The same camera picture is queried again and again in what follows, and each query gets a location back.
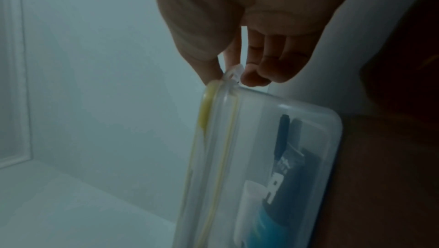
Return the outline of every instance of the plastic toiletry case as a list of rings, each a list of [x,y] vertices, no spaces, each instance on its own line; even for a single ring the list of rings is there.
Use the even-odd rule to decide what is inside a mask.
[[[204,93],[173,248],[305,248],[342,135],[332,110],[239,86]]]

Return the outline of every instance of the hand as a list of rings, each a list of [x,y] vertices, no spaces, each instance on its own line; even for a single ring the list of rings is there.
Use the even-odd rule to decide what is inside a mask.
[[[178,51],[207,84],[240,64],[241,26],[248,52],[241,77],[248,86],[285,82],[308,62],[344,0],[157,0]]]

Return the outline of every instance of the white shelf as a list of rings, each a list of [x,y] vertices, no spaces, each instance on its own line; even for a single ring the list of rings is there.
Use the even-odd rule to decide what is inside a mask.
[[[0,247],[168,248],[174,229],[36,160],[0,170]]]

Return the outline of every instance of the clear plastic case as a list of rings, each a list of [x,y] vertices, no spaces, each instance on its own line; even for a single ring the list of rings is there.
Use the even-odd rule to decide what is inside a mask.
[[[174,248],[305,248],[342,135],[326,108],[243,88],[206,88]]]

